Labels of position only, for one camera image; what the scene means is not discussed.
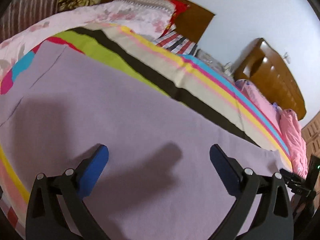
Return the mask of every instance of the striped pillow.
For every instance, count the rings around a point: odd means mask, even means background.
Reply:
[[[197,51],[198,45],[186,37],[172,31],[165,36],[162,36],[155,41],[153,44],[167,49],[174,54],[192,55],[194,56]]]

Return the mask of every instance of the black stripe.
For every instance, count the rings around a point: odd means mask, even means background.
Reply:
[[[180,44],[182,44],[185,39],[186,39],[186,37],[182,37],[181,39],[176,41],[173,45],[171,45],[169,48],[167,48],[167,50],[168,51],[173,51],[176,47],[178,47]]]
[[[203,115],[205,118],[220,126],[224,130],[245,139],[248,142],[258,146],[249,136],[243,131],[231,123],[226,117],[218,113],[210,106],[193,96],[189,91],[183,88],[177,88],[175,84],[152,69],[145,65],[140,60],[129,55],[124,49],[122,49],[117,43],[110,40],[102,30],[88,30],[82,27],[70,29],[78,34],[85,34],[94,38],[99,44],[106,47],[107,49],[117,53],[132,69],[142,75],[144,78],[158,86],[161,90],[166,92],[171,98],[186,104],[188,107]]]
[[[193,56],[194,53],[196,52],[197,47],[198,47],[198,45],[195,44],[195,45],[193,46],[192,50],[190,51],[189,55],[192,55],[192,56]]]

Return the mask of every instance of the wooden headboard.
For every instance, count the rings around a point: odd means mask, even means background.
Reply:
[[[111,1],[113,0],[101,0],[101,3]],[[214,17],[214,14],[188,0],[178,1],[188,4],[190,7],[175,20],[175,25],[177,26],[175,31],[197,43]]]
[[[292,109],[298,120],[306,115],[300,89],[282,57],[263,38],[255,40],[239,62],[235,80],[252,81],[270,103],[282,109]]]

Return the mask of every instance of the red and white checkered cloth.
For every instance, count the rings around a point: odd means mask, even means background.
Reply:
[[[9,220],[10,224],[13,228],[17,231],[17,233],[23,238],[26,239],[26,229],[23,226],[23,223],[19,220],[16,213],[14,212],[10,202],[8,201],[7,197],[3,193],[2,189],[0,188],[0,208]]]

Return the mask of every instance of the pink cloth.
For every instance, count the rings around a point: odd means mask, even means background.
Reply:
[[[277,111],[269,103],[269,101],[260,93],[259,89],[248,80],[238,80],[236,86],[240,91],[260,109],[260,111],[269,119],[273,126],[280,132],[279,118],[277,118]]]
[[[301,136],[301,126],[293,110],[285,109],[280,113],[280,130],[289,149],[293,172],[305,179],[308,173],[306,142]]]

